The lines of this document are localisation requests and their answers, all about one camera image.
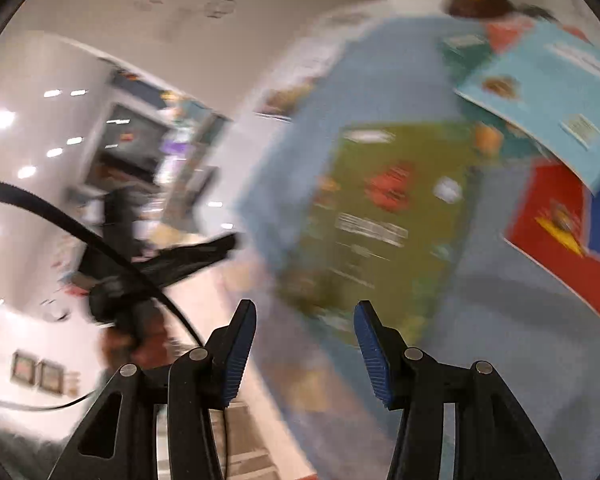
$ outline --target recessed light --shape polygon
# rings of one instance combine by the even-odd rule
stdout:
[[[10,112],[8,110],[0,110],[0,130],[11,126],[15,118],[16,114],[14,112]]]
[[[30,176],[34,176],[35,174],[35,166],[24,166],[24,168],[20,168],[18,170],[18,178],[29,178]]]

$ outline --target picture frame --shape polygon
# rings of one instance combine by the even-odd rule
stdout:
[[[38,388],[61,396],[64,394],[64,367],[58,363],[42,360],[38,363]]]
[[[11,360],[11,381],[30,388],[34,387],[37,361],[37,357],[16,350]]]

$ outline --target brown round object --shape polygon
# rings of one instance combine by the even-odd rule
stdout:
[[[456,18],[493,20],[513,12],[509,0],[451,0],[447,14]]]

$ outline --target metal screw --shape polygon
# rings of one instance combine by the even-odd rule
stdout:
[[[124,365],[122,368],[120,368],[120,375],[122,375],[123,377],[131,377],[137,371],[138,368],[136,367],[136,365],[129,363],[128,365]]]
[[[423,355],[424,354],[422,353],[422,350],[420,350],[419,348],[416,348],[415,346],[412,346],[411,348],[407,348],[404,351],[404,356],[409,361],[419,361],[420,359],[422,359]]]
[[[478,361],[475,364],[475,369],[478,370],[479,374],[489,375],[493,372],[493,366],[487,361]]]
[[[191,352],[189,352],[189,359],[191,359],[192,361],[202,361],[202,359],[205,359],[208,355],[209,352],[207,352],[201,346],[198,348],[194,348]]]

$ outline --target person's hand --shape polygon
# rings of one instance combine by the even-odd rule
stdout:
[[[115,327],[104,329],[100,338],[100,351],[107,370],[115,373],[129,361],[144,369],[173,363],[173,357],[168,349],[168,333],[164,326],[162,313],[156,313],[144,327],[144,333],[142,345],[131,352],[131,336],[120,332]]]

